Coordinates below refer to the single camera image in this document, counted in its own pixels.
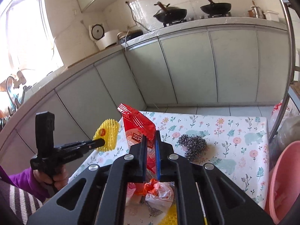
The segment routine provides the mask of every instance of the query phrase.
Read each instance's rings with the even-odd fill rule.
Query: tiled floor
[[[231,106],[231,107],[148,107],[147,111],[162,113],[184,113],[235,117],[266,117],[269,123],[273,106]]]

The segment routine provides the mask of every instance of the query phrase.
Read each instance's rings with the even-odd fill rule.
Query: metal pole
[[[284,92],[284,96],[283,96],[283,100],[282,100],[282,105],[280,107],[278,116],[276,118],[276,121],[274,123],[274,126],[271,130],[270,136],[269,136],[269,143],[271,142],[271,140],[273,139],[274,135],[277,133],[278,127],[283,119],[285,110],[287,108],[287,104],[289,102],[289,95],[288,95],[288,90],[290,87],[290,84],[292,83],[293,80],[293,75],[294,75],[294,66],[295,66],[295,60],[296,60],[296,46],[295,46],[295,35],[294,35],[294,29],[293,29],[293,25],[292,25],[292,19],[291,19],[291,15],[288,9],[288,6],[283,2],[283,0],[280,0],[281,5],[282,5],[282,9],[284,12],[284,16],[286,19],[286,25],[287,25],[287,30],[288,30],[288,34],[289,34],[289,46],[290,46],[290,54],[289,54],[289,74],[288,74],[288,79],[286,81],[286,88],[285,88],[285,92]]]

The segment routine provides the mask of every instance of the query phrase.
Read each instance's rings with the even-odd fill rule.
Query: table
[[[160,131],[161,140],[172,144],[174,152],[179,155],[184,156],[185,153],[177,143],[182,134],[200,135],[206,139],[207,147],[194,163],[199,165],[213,163],[264,209],[269,178],[266,118],[141,113],[155,124],[156,129]],[[70,177],[69,182],[90,164],[109,165],[116,158],[129,152],[123,119],[119,123],[116,148],[109,152],[94,150]],[[124,224],[156,225],[164,216],[161,214],[152,217],[149,214],[145,205],[129,205],[125,210]]]

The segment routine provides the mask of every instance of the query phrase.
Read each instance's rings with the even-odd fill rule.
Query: frying pan
[[[157,2],[154,5],[160,6],[161,9],[158,10],[157,13],[153,15],[153,17],[164,24],[170,24],[175,21],[180,21],[187,15],[186,9],[181,9],[179,7],[169,7],[170,4],[165,6],[161,2]]]
[[[230,3],[214,3],[212,0],[208,0],[210,4],[200,7],[201,10],[209,15],[221,15],[226,14],[231,9]]]

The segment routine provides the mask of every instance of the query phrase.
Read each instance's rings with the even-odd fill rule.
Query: hand
[[[63,165],[60,168],[58,168],[58,173],[53,176],[54,180],[54,186],[57,188],[57,190],[61,190],[63,187],[65,187],[68,184],[68,172],[66,171],[66,166]],[[40,172],[38,170],[33,170],[33,176],[39,183],[47,183],[52,184],[52,179],[45,173]]]

